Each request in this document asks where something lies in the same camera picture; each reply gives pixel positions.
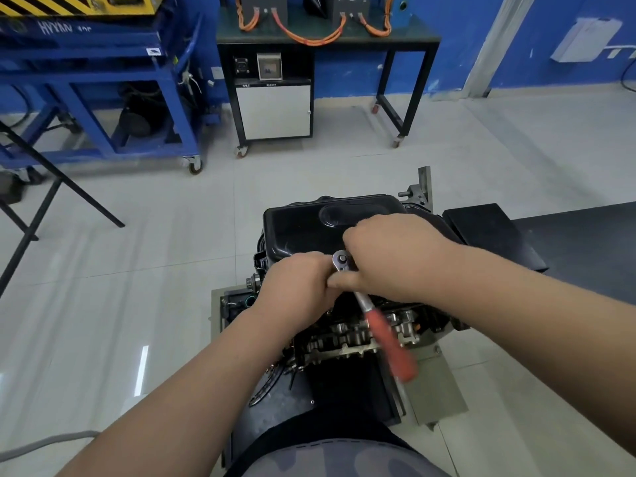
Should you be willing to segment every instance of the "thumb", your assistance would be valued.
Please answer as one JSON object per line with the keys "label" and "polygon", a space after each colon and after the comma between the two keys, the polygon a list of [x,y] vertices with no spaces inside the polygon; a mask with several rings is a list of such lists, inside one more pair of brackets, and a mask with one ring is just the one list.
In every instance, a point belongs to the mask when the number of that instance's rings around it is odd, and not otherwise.
{"label": "thumb", "polygon": [[341,291],[362,291],[362,277],[358,271],[338,271],[329,276],[327,286]]}

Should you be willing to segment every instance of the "white tile floor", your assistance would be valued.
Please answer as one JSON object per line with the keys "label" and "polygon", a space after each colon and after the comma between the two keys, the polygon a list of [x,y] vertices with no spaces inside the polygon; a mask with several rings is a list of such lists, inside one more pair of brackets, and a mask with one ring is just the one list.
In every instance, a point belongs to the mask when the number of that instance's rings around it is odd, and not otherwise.
{"label": "white tile floor", "polygon": [[[420,105],[402,147],[385,115],[316,111],[313,139],[264,143],[235,160],[231,125],[209,134],[207,164],[66,168],[122,219],[117,229],[62,188],[0,299],[0,449],[103,429],[135,391],[153,390],[209,342],[209,292],[241,283],[264,209],[325,194],[396,194],[433,168],[434,203],[497,202],[510,217],[636,200],[636,98],[622,91]],[[46,186],[14,206],[27,220]],[[0,224],[0,268],[20,239]],[[469,407],[433,432],[412,416],[394,431],[451,475],[636,474],[636,460],[488,338],[441,346]],[[0,476],[50,476],[84,443],[8,464]]]}

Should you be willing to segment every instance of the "blue metal cart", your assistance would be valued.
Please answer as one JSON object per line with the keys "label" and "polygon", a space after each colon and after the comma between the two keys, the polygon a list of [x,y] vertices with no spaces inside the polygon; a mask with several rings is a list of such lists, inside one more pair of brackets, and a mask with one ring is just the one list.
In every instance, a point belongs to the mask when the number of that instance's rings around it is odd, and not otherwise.
{"label": "blue metal cart", "polygon": [[[71,131],[81,128],[94,148],[43,152],[53,164],[182,156],[190,172],[198,174],[202,169],[198,135],[203,122],[215,121],[215,116],[184,103],[183,91],[192,94],[193,87],[202,91],[203,80],[190,72],[201,23],[199,15],[188,30],[177,0],[164,0],[155,16],[115,21],[0,20],[4,35],[0,39],[0,60],[18,67],[0,72],[0,84],[32,85],[45,103],[22,132],[22,138],[33,146],[58,117]],[[170,116],[161,130],[149,137],[129,136],[119,125],[108,136],[78,85],[138,80],[156,81]],[[34,160],[17,145],[0,146],[3,168],[15,170],[33,164]]]}

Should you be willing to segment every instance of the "yellow box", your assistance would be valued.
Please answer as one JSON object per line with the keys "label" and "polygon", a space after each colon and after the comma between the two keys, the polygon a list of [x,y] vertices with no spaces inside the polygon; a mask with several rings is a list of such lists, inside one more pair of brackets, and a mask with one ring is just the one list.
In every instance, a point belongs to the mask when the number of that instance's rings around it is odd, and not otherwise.
{"label": "yellow box", "polygon": [[154,15],[163,0],[0,0],[0,16]]}

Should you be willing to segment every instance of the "green tabletop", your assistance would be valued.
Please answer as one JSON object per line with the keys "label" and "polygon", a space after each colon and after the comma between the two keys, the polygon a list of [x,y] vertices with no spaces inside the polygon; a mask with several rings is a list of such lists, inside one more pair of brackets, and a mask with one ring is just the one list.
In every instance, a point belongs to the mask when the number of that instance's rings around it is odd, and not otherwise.
{"label": "green tabletop", "polygon": [[[372,10],[369,15],[369,23],[377,29],[383,29],[382,15],[381,10]],[[304,38],[321,39],[334,31],[328,20],[307,15],[302,7],[289,7],[288,18],[288,29]],[[333,45],[360,44],[367,45],[369,48],[388,48],[389,45],[395,43],[422,44],[439,41],[441,41],[441,37],[417,16],[413,15],[409,26],[394,28],[388,37],[373,37],[359,22],[347,20],[342,35]],[[271,15],[265,15],[264,19],[259,20],[258,26],[254,30],[250,32],[241,31],[237,20],[236,8],[234,7],[221,7],[219,10],[219,18],[216,25],[216,42],[217,44],[296,43],[276,25]]]}

